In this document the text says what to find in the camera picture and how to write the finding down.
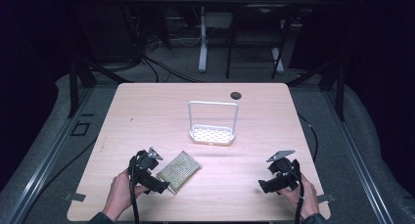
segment sleeve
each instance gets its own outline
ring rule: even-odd
[[[106,214],[98,212],[91,220],[89,220],[88,224],[114,224],[114,222]]]
[[[315,213],[305,218],[302,224],[328,224],[328,222],[320,213]]]

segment human hand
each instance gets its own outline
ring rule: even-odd
[[[113,179],[110,192],[108,193],[107,202],[102,211],[114,222],[116,222],[121,214],[131,206],[129,186],[130,182],[128,178],[128,172],[125,169]],[[149,189],[144,186],[135,186],[135,198],[140,196],[142,193],[147,192],[148,190]]]
[[[310,183],[304,175],[301,175],[301,182],[304,187],[304,201],[302,203],[300,217],[304,220],[308,216],[319,213],[320,211],[314,185]],[[300,198],[300,186],[297,186],[292,191],[287,188],[281,189],[278,193],[283,195],[290,202],[290,205],[294,210],[297,209]]]

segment wooden table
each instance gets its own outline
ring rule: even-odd
[[[240,100],[230,97],[242,95]],[[190,138],[189,101],[237,103],[235,141],[230,146],[195,144]],[[222,118],[207,112],[201,119]],[[185,151],[203,168],[177,195],[169,190],[138,198],[141,221],[277,221],[294,212],[276,193],[265,194],[258,180],[274,176],[266,160],[280,150],[296,150],[301,171],[323,190],[289,89],[280,83],[157,83],[119,85],[73,201],[71,221],[89,220],[102,210],[114,176],[138,151],[153,147],[164,160],[153,175]],[[328,204],[320,204],[328,218]],[[133,220],[132,208],[119,220]]]

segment white handled basket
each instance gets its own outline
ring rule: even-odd
[[[229,106],[235,108],[232,128],[225,126],[193,124],[192,106],[193,105],[213,105],[213,106]],[[195,143],[227,146],[233,143],[235,139],[235,126],[238,116],[238,105],[234,103],[217,103],[191,101],[188,105],[190,119],[190,137]]]

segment black cord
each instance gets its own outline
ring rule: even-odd
[[[317,138],[317,134],[315,133],[314,129],[312,128],[311,124],[308,123],[308,121],[297,112],[297,115],[307,124],[308,128],[311,129],[312,134],[314,135],[314,141],[315,141],[315,151],[314,151],[314,155],[312,156],[312,160],[315,161],[315,158],[317,157],[317,152],[318,152],[318,138]]]
[[[95,142],[97,141],[97,138],[95,138],[84,150],[82,150],[76,157],[74,157],[73,159],[71,159],[67,165],[65,165],[61,170],[59,170],[58,173],[55,174],[55,176],[53,176],[51,178],[51,180],[49,180],[48,183],[46,183],[43,188],[40,190],[40,192],[36,195],[36,198],[34,199],[33,203],[30,205],[27,213],[24,216],[23,219],[23,223],[25,222],[25,220],[27,219],[28,215],[30,214],[30,211],[33,209],[34,204],[37,202],[37,200],[39,200],[40,196],[46,191],[46,189],[52,184],[53,181],[55,181],[55,179],[61,175],[62,172],[64,172],[65,169],[67,169],[74,161],[76,161],[80,156],[82,156]]]
[[[131,175],[130,175],[130,199],[131,199],[131,205],[132,205],[132,209],[134,211],[134,220],[136,224],[139,224],[140,222],[140,215],[138,214],[138,208],[137,208],[137,200],[135,199],[135,191],[134,191],[134,168],[135,166],[131,167]]]
[[[170,67],[168,67],[168,66],[166,66],[166,65],[164,65],[162,63],[159,63],[159,62],[157,62],[157,61],[149,58],[148,56],[146,56],[144,54],[143,54],[143,60],[145,60],[147,62],[150,62],[150,63],[153,63],[153,64],[155,64],[155,65],[157,65],[157,66],[165,69],[169,73],[171,73],[171,74],[173,74],[173,75],[175,75],[175,76],[177,76],[177,77],[179,77],[181,79],[184,79],[184,80],[187,80],[187,81],[190,81],[190,82],[203,82],[201,80],[188,77],[188,76],[186,76],[186,75],[184,75],[184,74],[182,74],[182,73],[180,73],[180,72],[178,72],[178,71],[176,71],[176,70],[174,70],[174,69],[172,69],[172,68],[170,68]]]
[[[299,181],[299,186],[300,186],[300,197],[299,197],[299,202],[297,203],[297,209],[296,209],[296,216],[295,216],[295,224],[300,224],[300,215],[301,215],[301,209],[302,209],[302,204],[304,203],[304,185],[302,184],[301,181],[301,176],[298,177],[297,174],[291,170],[287,170],[287,169],[282,169],[280,168],[280,170],[282,172],[288,172],[291,173],[293,176],[296,177],[297,181]]]
[[[159,74],[156,72],[156,70],[153,68],[153,66],[145,58],[143,58],[143,60],[152,69],[153,73],[155,74],[156,83],[159,83]]]

